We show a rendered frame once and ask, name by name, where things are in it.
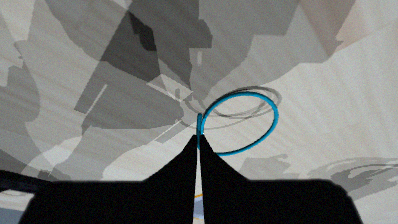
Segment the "white flat disc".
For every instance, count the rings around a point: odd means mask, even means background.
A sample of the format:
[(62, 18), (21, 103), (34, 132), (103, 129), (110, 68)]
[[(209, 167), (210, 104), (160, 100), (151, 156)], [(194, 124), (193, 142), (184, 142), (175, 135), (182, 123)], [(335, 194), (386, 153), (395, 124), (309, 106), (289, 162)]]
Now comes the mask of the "white flat disc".
[(204, 220), (204, 211), (203, 211), (203, 196), (195, 197), (194, 199), (194, 218)]

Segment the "turquoise wire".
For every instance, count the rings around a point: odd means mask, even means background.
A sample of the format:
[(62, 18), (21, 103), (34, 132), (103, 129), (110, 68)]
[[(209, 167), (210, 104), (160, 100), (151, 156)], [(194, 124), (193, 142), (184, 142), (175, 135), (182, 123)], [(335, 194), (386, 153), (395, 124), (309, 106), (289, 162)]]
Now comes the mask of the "turquoise wire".
[(207, 110), (207, 112), (205, 113), (203, 119), (202, 119), (202, 114), (201, 114), (201, 113), (199, 113), (199, 114), (197, 115), (196, 135), (197, 135), (197, 148), (198, 148), (199, 150), (200, 150), (200, 147), (199, 147), (199, 138), (200, 138), (200, 134), (203, 134), (203, 135), (204, 135), (204, 123), (205, 123), (206, 118), (207, 118), (207, 116), (209, 115), (209, 113), (210, 113), (217, 105), (219, 105), (219, 104), (222, 103), (223, 101), (225, 101), (225, 100), (227, 100), (227, 99), (230, 99), (230, 98), (233, 98), (233, 97), (237, 97), (237, 96), (254, 96), (254, 97), (258, 97), (258, 98), (261, 98), (261, 99), (265, 100), (266, 102), (268, 102), (268, 103), (271, 105), (271, 107), (272, 107), (272, 109), (273, 109), (273, 111), (274, 111), (274, 120), (273, 120), (273, 123), (272, 123), (271, 127), (268, 129), (268, 131), (267, 131), (262, 137), (260, 137), (258, 140), (256, 140), (255, 142), (253, 142), (253, 143), (251, 143), (251, 144), (249, 144), (249, 145), (247, 145), (247, 146), (245, 146), (245, 147), (243, 147), (243, 148), (234, 150), (234, 151), (230, 151), (230, 152), (215, 152), (218, 156), (228, 156), (228, 155), (233, 155), (233, 154), (237, 154), (237, 153), (243, 152), (243, 151), (245, 151), (245, 150), (248, 150), (248, 149), (254, 147), (255, 145), (259, 144), (261, 141), (263, 141), (263, 140), (264, 140), (267, 136), (269, 136), (269, 134), (274, 130), (274, 128), (275, 128), (275, 126), (276, 126), (276, 124), (277, 124), (277, 122), (278, 122), (279, 114), (278, 114), (277, 106), (274, 104), (274, 102), (273, 102), (270, 98), (268, 98), (267, 96), (265, 96), (265, 95), (263, 95), (263, 94), (257, 93), (257, 92), (244, 91), (244, 92), (232, 93), (232, 94), (229, 94), (229, 95), (227, 95), (227, 96), (224, 96), (224, 97), (222, 97), (221, 99), (219, 99), (218, 101), (216, 101), (216, 102)]

